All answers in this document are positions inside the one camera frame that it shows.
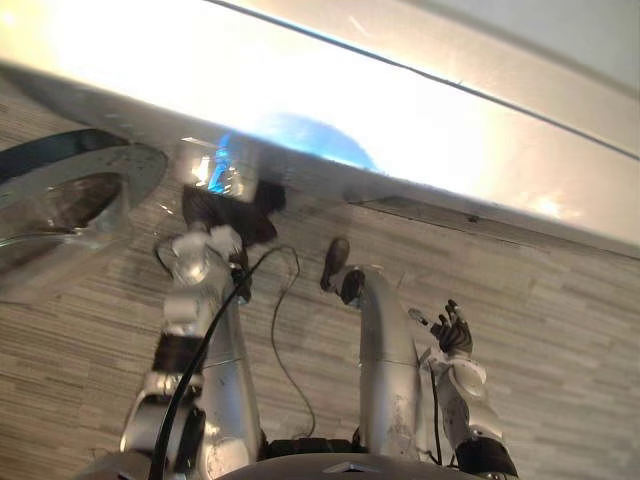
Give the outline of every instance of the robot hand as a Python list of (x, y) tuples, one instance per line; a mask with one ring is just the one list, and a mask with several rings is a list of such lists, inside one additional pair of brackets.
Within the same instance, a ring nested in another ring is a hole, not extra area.
[(471, 359), (469, 325), (453, 300), (447, 302), (445, 310), (447, 316), (438, 317), (440, 324), (429, 321), (419, 310), (409, 311), (438, 340), (439, 348), (429, 348), (420, 365), (437, 379), (437, 403), (445, 435), (463, 472), (484, 478), (515, 478), (517, 472), (504, 446), (502, 425), (489, 405), (486, 371)]

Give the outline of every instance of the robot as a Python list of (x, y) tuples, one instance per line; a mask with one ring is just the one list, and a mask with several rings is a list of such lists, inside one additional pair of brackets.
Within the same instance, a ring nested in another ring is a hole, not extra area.
[[(344, 238), (328, 248), (320, 287), (360, 311), (359, 428), (351, 440), (267, 441), (238, 303), (249, 301), (251, 275), (262, 261), (291, 248), (272, 248), (249, 269), (246, 249), (273, 239), (275, 229), (268, 212), (255, 209), (247, 227), (242, 219), (251, 215), (230, 215), (227, 205), (220, 208), (226, 201), (185, 188), (188, 232), (167, 241), (172, 262), (158, 255), (173, 288), (164, 302), (153, 365), (127, 417), (120, 451), (97, 460), (76, 480), (315, 480), (350, 473), (363, 480), (517, 478), (489, 405), (486, 372), (472, 359), (473, 341), (460, 307), (450, 300), (439, 322), (415, 309), (407, 314), (376, 268), (348, 264)], [(410, 318), (428, 329), (438, 347), (418, 356)], [(433, 405), (422, 391), (421, 369), (432, 380)], [(435, 406), (437, 424), (438, 404), (459, 470), (441, 466), (439, 442), (437, 458), (421, 447), (427, 432), (423, 413)]]

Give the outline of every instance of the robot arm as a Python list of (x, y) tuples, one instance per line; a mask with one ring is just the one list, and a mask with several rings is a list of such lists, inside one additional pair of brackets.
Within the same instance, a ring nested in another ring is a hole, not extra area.
[(484, 478), (515, 478), (500, 420), (489, 405), (486, 371), (471, 359), (469, 327), (455, 302), (449, 300), (446, 310), (449, 318), (441, 315), (440, 325), (420, 318), (439, 341), (439, 348), (425, 352), (420, 366), (435, 375), (445, 435), (461, 471)]

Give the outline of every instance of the black cable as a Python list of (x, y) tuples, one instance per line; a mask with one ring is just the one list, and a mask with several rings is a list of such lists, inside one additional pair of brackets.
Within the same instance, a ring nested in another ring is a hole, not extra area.
[(296, 392), (298, 392), (298, 395), (300, 396), (305, 406), (307, 407), (307, 411), (309, 412), (309, 416), (311, 417), (311, 427), (309, 428), (309, 431), (306, 434), (304, 434), (304, 436), (307, 438), (310, 438), (316, 429), (316, 414), (313, 411), (313, 407), (311, 407), (311, 403), (309, 402), (309, 399), (304, 394), (300, 386), (291, 377), (291, 374), (287, 370), (287, 367), (285, 367), (284, 363), (282, 362), (282, 359), (280, 358), (280, 353), (278, 352), (278, 347), (276, 346), (276, 339), (275, 339), (276, 320), (278, 318), (278, 310), (280, 309), (280, 305), (282, 304), (282, 301), (287, 296), (287, 294), (293, 287), (293, 284), (296, 283), (296, 280), (300, 276), (300, 261), (298, 259), (298, 254), (296, 253), (295, 250), (292, 250), (292, 253), (293, 253), (293, 257), (296, 260), (296, 273), (293, 275), (293, 278), (287, 284), (287, 286), (282, 290), (282, 292), (280, 292), (280, 297), (278, 298), (278, 302), (276, 303), (276, 306), (273, 309), (273, 316), (271, 317), (271, 347), (273, 348), (273, 353), (276, 356), (278, 365), (280, 366), (283, 373), (286, 375), (287, 379), (291, 383), (291, 386), (296, 390)]
[(440, 432), (438, 430), (438, 392), (436, 391), (436, 377), (433, 374), (433, 370), (429, 369), (429, 375), (431, 376), (431, 392), (433, 393), (433, 433), (436, 437), (436, 452), (438, 459), (436, 460), (429, 452), (431, 459), (438, 465), (442, 465), (442, 450), (440, 449)]
[(456, 461), (456, 454), (452, 453), (451, 460), (449, 460), (449, 465), (447, 465), (447, 468), (455, 468), (456, 470), (460, 470), (460, 467), (456, 465), (455, 461)]
[(194, 353), (193, 358), (189, 362), (189, 366), (186, 368), (182, 377), (180, 378), (180, 382), (176, 386), (176, 389), (171, 396), (171, 401), (169, 402), (169, 406), (167, 407), (167, 411), (164, 415), (164, 419), (162, 420), (162, 425), (160, 425), (160, 431), (156, 438), (156, 444), (153, 449), (153, 455), (151, 456), (151, 468), (149, 469), (148, 480), (163, 480), (164, 476), (164, 467), (165, 460), (167, 456), (167, 448), (169, 445), (169, 437), (171, 436), (171, 428), (173, 427), (173, 422), (176, 418), (176, 413), (178, 412), (178, 407), (180, 406), (180, 402), (185, 392), (187, 391), (187, 387), (189, 386), (189, 381), (196, 371), (198, 365), (205, 357), (207, 353), (207, 346), (211, 341), (211, 337), (213, 336), (213, 332), (215, 331), (218, 323), (220, 323), (220, 319), (222, 315), (227, 310), (231, 302), (235, 299), (238, 291), (244, 286), (244, 284), (249, 280), (254, 272), (260, 267), (262, 262), (264, 262), (267, 257), (272, 255), (275, 252), (279, 252), (281, 250), (290, 250), (295, 253), (295, 249), (293, 247), (289, 247), (286, 245), (281, 245), (278, 247), (274, 247), (267, 252), (265, 252), (260, 259), (256, 262), (256, 264), (251, 267), (251, 269), (242, 277), (242, 279), (235, 286), (233, 291), (229, 294), (229, 296), (222, 303), (215, 317), (211, 321), (209, 328), (205, 332), (200, 344), (198, 345), (198, 349), (196, 353)]

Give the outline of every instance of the wood-grain floor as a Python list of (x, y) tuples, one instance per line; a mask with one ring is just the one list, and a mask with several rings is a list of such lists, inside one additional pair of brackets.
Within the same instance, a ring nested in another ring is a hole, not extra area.
[[(0, 149), (71, 128), (0, 96)], [(150, 248), (183, 229), (167, 212), (179, 212), (178, 193), (167, 178), (132, 213), (131, 245), (103, 270), (39, 305), (0, 305), (0, 478), (69, 478), (116, 448), (162, 322), (169, 281)], [(318, 287), (324, 250), (341, 234), (353, 262), (384, 267), (403, 306), (435, 314), (451, 297), (464, 307), (522, 478), (638, 478), (640, 262), (501, 242), (293, 192), (274, 222), (302, 263), (277, 342), (319, 435), (350, 438), (358, 418), (359, 320)], [(268, 341), (288, 262), (270, 260), (241, 309), (271, 438), (309, 422)], [(420, 347), (430, 342), (418, 326), (414, 334)]]

